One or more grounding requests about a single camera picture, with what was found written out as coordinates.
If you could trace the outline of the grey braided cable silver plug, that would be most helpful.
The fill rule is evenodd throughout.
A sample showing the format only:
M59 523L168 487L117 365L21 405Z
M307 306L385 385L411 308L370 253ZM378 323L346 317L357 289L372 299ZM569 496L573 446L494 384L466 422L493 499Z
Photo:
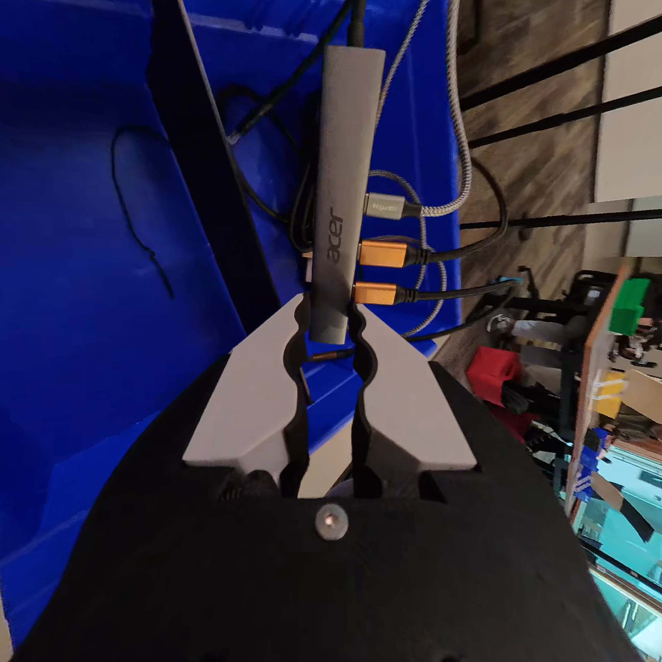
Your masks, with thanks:
M389 89L395 73L406 54L418 25L423 18L429 1L421 1L410 27L402 41L391 67L383 82L377 105L377 125L383 112ZM450 104L450 116L453 133L458 146L461 184L458 196L450 203L440 206L424 206L420 203L408 203L402 196L366 193L363 213L369 217L400 220L405 217L443 217L458 211L467 201L473 180L473 166L469 142L461 114L458 89L458 25L460 1L448 1L445 33L445 79Z

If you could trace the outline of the blue plastic bin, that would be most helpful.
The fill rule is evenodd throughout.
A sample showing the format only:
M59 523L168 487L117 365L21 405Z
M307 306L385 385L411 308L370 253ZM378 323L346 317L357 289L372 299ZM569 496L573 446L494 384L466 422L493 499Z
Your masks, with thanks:
M1 601L17 648L140 433L304 289L287 227L343 1L1 2Z

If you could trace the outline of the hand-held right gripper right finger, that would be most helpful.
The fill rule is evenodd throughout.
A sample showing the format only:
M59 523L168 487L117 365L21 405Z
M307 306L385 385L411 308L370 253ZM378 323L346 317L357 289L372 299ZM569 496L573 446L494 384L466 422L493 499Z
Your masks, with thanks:
M354 312L354 485L382 487L477 460L425 356L370 310Z

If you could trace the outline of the background office desk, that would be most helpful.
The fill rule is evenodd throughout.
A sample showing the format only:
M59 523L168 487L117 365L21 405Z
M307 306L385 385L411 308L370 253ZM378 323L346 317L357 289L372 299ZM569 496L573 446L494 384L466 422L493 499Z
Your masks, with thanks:
M640 267L639 258L622 258L616 279L608 296L599 310L599 314L592 325L584 343L583 359L581 364L581 383L576 406L575 439L572 459L567 473L567 499L565 511L570 512L574 502L573 490L576 478L580 474L580 460L586 431L591 426L594 414L594 388L600 381L603 373L610 370L608 351L612 345L614 335L609 331L612 310L618 295L625 282L633 277Z

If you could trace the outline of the red storage crate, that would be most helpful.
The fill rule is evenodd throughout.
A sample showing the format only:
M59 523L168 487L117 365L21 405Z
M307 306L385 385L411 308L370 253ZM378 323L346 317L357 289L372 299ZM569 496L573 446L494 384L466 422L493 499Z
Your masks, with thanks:
M521 407L513 404L512 397L503 400L503 387L522 376L522 364L517 352L479 346L465 371L471 389L485 402L519 413Z

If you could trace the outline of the green box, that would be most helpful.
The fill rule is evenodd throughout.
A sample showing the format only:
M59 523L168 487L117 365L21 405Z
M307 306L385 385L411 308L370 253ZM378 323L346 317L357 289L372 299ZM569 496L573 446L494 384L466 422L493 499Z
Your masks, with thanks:
M609 331L616 335L632 336L644 317L646 294L650 288L649 278L630 278L626 280L617 295L612 308Z

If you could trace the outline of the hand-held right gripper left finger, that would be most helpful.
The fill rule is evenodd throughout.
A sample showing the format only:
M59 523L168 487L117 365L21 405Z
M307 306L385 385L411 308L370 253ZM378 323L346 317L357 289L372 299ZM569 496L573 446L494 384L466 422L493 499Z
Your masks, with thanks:
M310 296L295 295L239 343L228 360L183 453L193 467L268 473L297 487L309 464L305 388Z

